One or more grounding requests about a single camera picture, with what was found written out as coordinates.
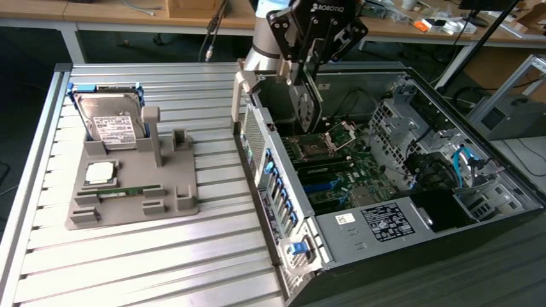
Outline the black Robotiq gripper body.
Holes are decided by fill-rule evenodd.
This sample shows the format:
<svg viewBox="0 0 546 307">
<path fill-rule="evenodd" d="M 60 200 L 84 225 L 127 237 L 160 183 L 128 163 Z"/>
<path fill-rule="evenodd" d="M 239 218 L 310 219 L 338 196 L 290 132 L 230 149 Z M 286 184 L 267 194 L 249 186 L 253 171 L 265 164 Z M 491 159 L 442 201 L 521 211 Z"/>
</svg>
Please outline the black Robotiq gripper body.
<svg viewBox="0 0 546 307">
<path fill-rule="evenodd" d="M 335 19 L 341 24 L 350 24 L 358 17 L 361 1 L 294 1 L 294 18 L 301 24 L 309 24 L 311 19 L 330 22 Z"/>
</svg>

